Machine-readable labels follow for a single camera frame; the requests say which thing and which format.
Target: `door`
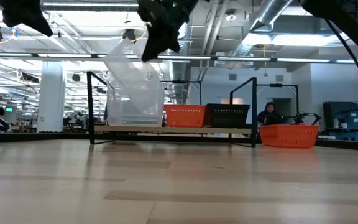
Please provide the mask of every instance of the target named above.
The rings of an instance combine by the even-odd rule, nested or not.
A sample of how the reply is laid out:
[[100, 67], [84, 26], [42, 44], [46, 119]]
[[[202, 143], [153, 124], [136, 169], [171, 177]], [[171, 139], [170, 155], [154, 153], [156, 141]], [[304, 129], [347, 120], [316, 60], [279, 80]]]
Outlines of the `door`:
[[275, 110], [282, 116], [290, 116], [291, 114], [291, 99], [290, 98], [274, 98], [273, 103], [276, 106]]

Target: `desk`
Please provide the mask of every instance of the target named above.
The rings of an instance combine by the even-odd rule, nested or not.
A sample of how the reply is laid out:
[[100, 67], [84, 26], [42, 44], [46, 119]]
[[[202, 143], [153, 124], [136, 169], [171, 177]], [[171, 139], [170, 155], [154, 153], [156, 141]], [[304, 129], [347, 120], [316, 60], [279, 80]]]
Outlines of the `desk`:
[[170, 133], [170, 134], [251, 134], [251, 129], [237, 128], [171, 128], [171, 127], [140, 127], [140, 126], [99, 126], [95, 131], [129, 132], [129, 133]]

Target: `wall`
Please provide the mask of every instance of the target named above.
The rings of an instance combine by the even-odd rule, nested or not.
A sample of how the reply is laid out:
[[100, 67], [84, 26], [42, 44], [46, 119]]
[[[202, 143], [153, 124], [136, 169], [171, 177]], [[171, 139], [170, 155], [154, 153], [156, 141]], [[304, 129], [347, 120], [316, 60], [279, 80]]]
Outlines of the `wall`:
[[358, 69], [355, 65], [305, 65], [292, 73], [300, 86], [300, 111], [320, 114], [325, 126], [323, 102], [358, 102]]
[[[312, 105], [312, 89], [311, 89], [311, 66], [310, 64], [292, 72], [292, 84], [298, 85], [299, 88], [299, 111], [311, 112]], [[295, 98], [292, 99], [292, 114], [296, 114]]]
[[[198, 67], [191, 68], [192, 80], [196, 80], [198, 76]], [[276, 75], [284, 75], [283, 84], [291, 84], [291, 73], [287, 73], [285, 68], [270, 68], [267, 70], [268, 77], [264, 77], [265, 70], [261, 68], [258, 71], [254, 69], [233, 69], [226, 68], [210, 68], [202, 83], [202, 104], [220, 103], [221, 98], [230, 97], [230, 91], [241, 85], [252, 77], [257, 77], [258, 84], [276, 83]], [[229, 81], [229, 74], [237, 74], [237, 81]], [[257, 96], [257, 110], [263, 111], [267, 102], [272, 98], [293, 98], [294, 94], [287, 88], [270, 88], [258, 87], [260, 92]], [[187, 104], [198, 104], [198, 91], [191, 86], [188, 93]], [[234, 94], [235, 98], [243, 98], [246, 104], [252, 103], [251, 84], [244, 86]], [[251, 114], [248, 114], [247, 122], [251, 122]]]

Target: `black basket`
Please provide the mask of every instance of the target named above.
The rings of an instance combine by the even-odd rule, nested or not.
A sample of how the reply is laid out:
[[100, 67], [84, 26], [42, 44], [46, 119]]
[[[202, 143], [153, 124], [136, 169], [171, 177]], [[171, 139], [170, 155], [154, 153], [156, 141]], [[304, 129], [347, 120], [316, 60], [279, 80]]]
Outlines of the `black basket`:
[[250, 105], [228, 105], [209, 103], [205, 109], [205, 126], [212, 128], [247, 128]]

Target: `plastic basket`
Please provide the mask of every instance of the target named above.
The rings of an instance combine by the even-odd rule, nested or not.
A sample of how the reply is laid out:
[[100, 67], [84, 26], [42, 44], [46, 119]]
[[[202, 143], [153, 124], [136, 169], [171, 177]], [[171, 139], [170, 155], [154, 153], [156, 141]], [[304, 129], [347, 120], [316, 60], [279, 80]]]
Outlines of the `plastic basket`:
[[316, 144], [319, 126], [269, 125], [259, 127], [262, 144], [273, 147], [311, 148]]
[[246, 128], [250, 105], [209, 103], [205, 106], [204, 124], [212, 128]]
[[205, 105], [165, 105], [168, 127], [202, 128]]

